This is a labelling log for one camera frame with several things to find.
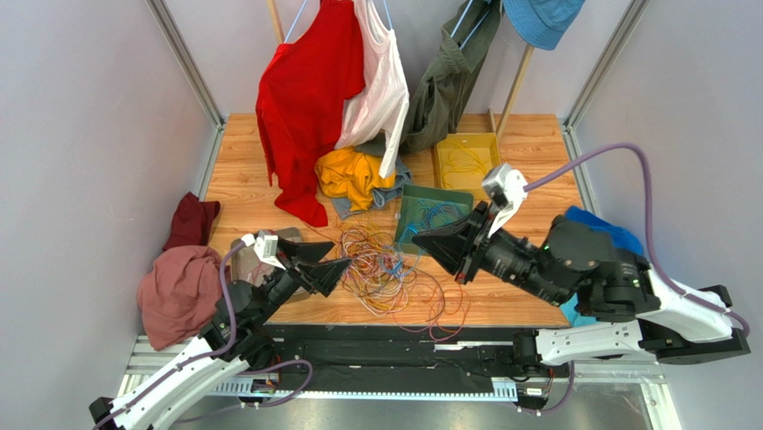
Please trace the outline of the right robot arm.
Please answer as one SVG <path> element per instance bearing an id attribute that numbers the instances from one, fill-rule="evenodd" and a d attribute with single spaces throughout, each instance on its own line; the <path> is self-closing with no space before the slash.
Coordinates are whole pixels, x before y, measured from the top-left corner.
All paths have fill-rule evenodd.
<path id="1" fill-rule="evenodd" d="M 670 365 L 750 353 L 749 325 L 733 310 L 726 287 L 695 289 L 676 282 L 654 251 L 619 247 L 609 233 L 565 215 L 553 220 L 541 245 L 533 245 L 507 232 L 505 224 L 538 183 L 501 164 L 482 187 L 486 200 L 466 217 L 414 235 L 414 244 L 459 284 L 485 271 L 550 305 L 571 302 L 593 320 L 516 333 L 510 363 L 522 373 L 638 353 Z"/>

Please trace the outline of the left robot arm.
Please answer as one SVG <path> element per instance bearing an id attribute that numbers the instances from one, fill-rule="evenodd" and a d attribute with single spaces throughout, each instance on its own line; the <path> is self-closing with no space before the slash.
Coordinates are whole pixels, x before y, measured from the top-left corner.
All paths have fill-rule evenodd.
<path id="1" fill-rule="evenodd" d="M 235 376 L 276 374 L 301 366 L 309 375 L 313 365 L 304 358 L 277 361 L 275 340 L 265 323 L 299 289 L 328 297 L 352 265 L 344 257 L 327 259 L 334 244 L 292 242 L 271 230 L 242 236 L 221 264 L 246 248 L 272 267 L 260 286 L 250 285 L 248 302 L 236 307 L 231 283 L 219 278 L 222 315 L 214 317 L 200 334 L 147 381 L 117 398 L 98 398 L 90 404 L 96 429 L 168 429 L 199 400 Z"/>

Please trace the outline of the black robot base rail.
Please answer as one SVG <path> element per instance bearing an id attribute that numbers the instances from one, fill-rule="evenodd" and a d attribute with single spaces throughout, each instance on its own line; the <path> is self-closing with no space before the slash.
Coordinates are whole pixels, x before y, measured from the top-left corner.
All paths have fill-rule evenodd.
<path id="1" fill-rule="evenodd" d="M 441 364 L 516 383 L 561 382 L 587 360 L 650 357 L 661 364 L 698 365 L 750 353 L 739 329 L 728 340 L 691 342 L 649 322 L 599 323 L 575 329 L 466 327 L 448 340 L 391 326 L 264 326 L 275 358 L 317 357 L 329 366 L 424 367 Z"/>

